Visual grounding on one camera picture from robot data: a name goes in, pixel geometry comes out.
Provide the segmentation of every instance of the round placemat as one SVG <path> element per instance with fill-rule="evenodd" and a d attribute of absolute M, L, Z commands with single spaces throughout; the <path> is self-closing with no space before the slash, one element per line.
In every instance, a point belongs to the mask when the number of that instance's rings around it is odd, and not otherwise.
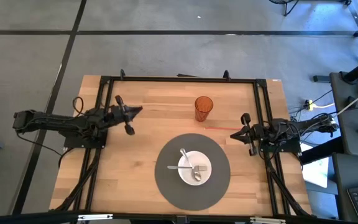
<path fill-rule="evenodd" d="M 186 184 L 175 169 L 181 158 L 180 149 L 199 151 L 211 161 L 211 177 L 202 185 Z M 217 203 L 226 193 L 230 182 L 230 165 L 222 148 L 201 134 L 182 134 L 169 141 L 155 164 L 155 181 L 161 194 L 174 206 L 184 210 L 204 210 Z"/>

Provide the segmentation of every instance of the concrete floor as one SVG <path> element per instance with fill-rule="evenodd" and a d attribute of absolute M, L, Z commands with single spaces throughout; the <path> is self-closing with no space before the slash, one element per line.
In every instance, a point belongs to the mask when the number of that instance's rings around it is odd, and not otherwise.
<path fill-rule="evenodd" d="M 0 29 L 71 29 L 79 5 L 80 0 L 0 0 Z M 358 1 L 352 7 L 358 13 Z M 92 0 L 80 29 L 357 30 L 341 3 L 302 1 L 288 17 L 282 11 L 282 6 L 267 0 Z M 17 139 L 12 116 L 20 110 L 44 110 L 67 40 L 65 35 L 0 36 L 0 141 L 5 145 L 0 149 L 0 215 L 11 211 L 31 149 L 30 143 Z M 227 69 L 236 78 L 282 79 L 287 106 L 292 108 L 330 90 L 327 83 L 313 83 L 313 75 L 348 71 L 356 65 L 358 38 L 351 36 L 77 36 L 53 112 L 72 114 L 71 99 L 83 75 L 118 75 L 122 68 L 139 76 L 221 77 Z M 328 95 L 319 105 L 332 102 Z M 302 119 L 322 112 L 303 113 Z M 308 140 L 323 143 L 329 136 L 316 133 Z M 63 138 L 48 132 L 44 143 L 61 149 Z M 24 212 L 47 211 L 57 161 L 54 153 L 42 151 Z"/>

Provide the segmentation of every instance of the wooden table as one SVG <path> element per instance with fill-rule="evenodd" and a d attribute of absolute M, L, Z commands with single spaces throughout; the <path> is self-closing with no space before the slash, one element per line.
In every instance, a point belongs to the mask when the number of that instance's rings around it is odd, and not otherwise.
<path fill-rule="evenodd" d="M 100 76 L 84 76 L 79 96 L 84 110 L 94 107 Z M 280 80 L 267 80 L 274 118 L 287 118 L 288 110 Z M 259 215 L 270 216 L 269 188 L 265 164 L 250 157 L 249 147 L 229 138 L 241 128 L 240 116 L 248 112 L 251 125 L 257 123 L 254 91 L 243 83 L 188 82 L 114 82 L 112 95 L 121 95 L 129 106 L 143 106 L 132 123 L 135 135 L 125 133 L 124 125 L 112 127 L 106 147 L 101 152 L 94 196 L 93 212 L 153 213 L 192 215 Z M 195 121 L 194 102 L 209 96 L 214 108 L 205 122 Z M 262 89 L 260 99 L 264 119 L 266 109 Z M 154 178 L 157 156 L 175 136 L 198 133 L 215 140 L 224 150 L 231 167 L 231 181 L 224 197 L 201 211 L 181 210 L 171 205 L 158 191 Z M 78 181 L 84 149 L 74 149 L 62 160 L 50 208 L 59 206 Z M 301 166 L 293 154 L 281 153 L 285 183 L 296 201 L 311 213 Z M 81 208 L 85 206 L 85 186 Z M 276 186 L 278 209 L 282 211 L 280 191 Z"/>

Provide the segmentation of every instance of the white plate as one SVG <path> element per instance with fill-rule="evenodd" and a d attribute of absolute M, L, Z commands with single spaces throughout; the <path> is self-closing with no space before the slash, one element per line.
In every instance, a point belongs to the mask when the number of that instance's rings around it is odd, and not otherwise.
<path fill-rule="evenodd" d="M 198 152 L 198 151 L 187 152 L 186 155 L 189 158 L 191 165 L 206 166 L 207 170 L 200 171 L 201 181 L 197 181 L 191 175 L 191 169 L 178 169 L 180 178 L 187 184 L 194 185 L 194 186 L 205 183 L 209 179 L 212 173 L 212 165 L 208 157 L 206 157 L 206 155 L 204 155 L 202 152 Z M 179 160 L 178 166 L 190 166 L 190 165 L 187 162 L 186 158 L 182 156 Z"/>

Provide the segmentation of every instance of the plastic cup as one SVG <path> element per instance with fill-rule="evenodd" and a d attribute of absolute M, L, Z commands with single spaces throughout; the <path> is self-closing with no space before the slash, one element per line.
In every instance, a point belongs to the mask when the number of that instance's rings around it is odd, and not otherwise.
<path fill-rule="evenodd" d="M 207 96 L 200 96 L 194 103 L 196 107 L 196 120 L 199 122 L 205 121 L 206 117 L 214 107 L 214 103 Z"/>

